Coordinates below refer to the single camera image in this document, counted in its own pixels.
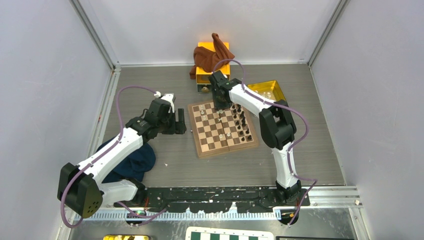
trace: dark blue cloth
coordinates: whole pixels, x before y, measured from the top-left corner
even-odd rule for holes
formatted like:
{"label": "dark blue cloth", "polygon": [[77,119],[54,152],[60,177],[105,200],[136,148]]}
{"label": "dark blue cloth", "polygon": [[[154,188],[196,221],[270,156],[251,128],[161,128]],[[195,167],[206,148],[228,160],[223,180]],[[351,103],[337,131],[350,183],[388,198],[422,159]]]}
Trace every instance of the dark blue cloth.
{"label": "dark blue cloth", "polygon": [[[106,146],[112,139],[104,142],[97,148],[97,152]],[[123,178],[135,178],[141,182],[145,172],[150,171],[156,162],[153,148],[145,143],[139,149],[130,153],[124,158],[103,180],[102,183],[114,183]]]}

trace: brown cloth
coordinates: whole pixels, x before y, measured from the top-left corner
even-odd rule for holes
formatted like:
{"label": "brown cloth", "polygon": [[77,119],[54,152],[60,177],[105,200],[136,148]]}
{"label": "brown cloth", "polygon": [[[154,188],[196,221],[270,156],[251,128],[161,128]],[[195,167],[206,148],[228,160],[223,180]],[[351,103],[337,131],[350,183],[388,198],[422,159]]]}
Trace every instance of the brown cloth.
{"label": "brown cloth", "polygon": [[[203,46],[198,46],[194,49],[194,66],[190,71],[190,78],[196,79],[196,67],[201,67],[205,72],[212,72],[215,65],[223,59],[233,59],[235,56],[228,50],[224,45],[223,41],[220,40],[218,34],[212,33],[213,46],[215,51],[206,49]],[[221,62],[216,69],[220,69],[222,66],[227,64],[229,61]]]}

